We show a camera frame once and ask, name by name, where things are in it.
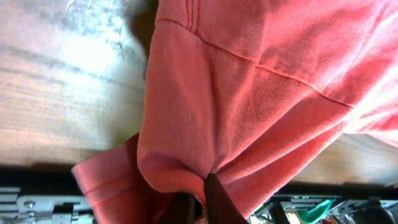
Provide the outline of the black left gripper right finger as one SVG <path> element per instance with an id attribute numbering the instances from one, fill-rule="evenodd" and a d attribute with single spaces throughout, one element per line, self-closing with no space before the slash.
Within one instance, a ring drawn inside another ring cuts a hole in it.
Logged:
<path id="1" fill-rule="evenodd" d="M 214 174 L 205 179 L 209 224 L 248 224 Z"/>

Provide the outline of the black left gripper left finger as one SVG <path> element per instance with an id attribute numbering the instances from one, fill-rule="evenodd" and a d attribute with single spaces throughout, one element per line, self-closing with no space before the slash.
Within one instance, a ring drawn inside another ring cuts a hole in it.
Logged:
<path id="1" fill-rule="evenodd" d="M 192 194 L 178 193 L 164 215 L 166 224 L 194 224 L 196 198 Z"/>

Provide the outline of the orange polo shirt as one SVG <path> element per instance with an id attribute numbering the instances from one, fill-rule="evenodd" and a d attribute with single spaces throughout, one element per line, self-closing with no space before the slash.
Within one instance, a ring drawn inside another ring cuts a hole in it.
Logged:
<path id="1" fill-rule="evenodd" d="M 397 145 L 397 1 L 161 1 L 144 119 L 73 168 L 98 223 L 207 223 L 217 176 L 246 219 L 342 133 Z"/>

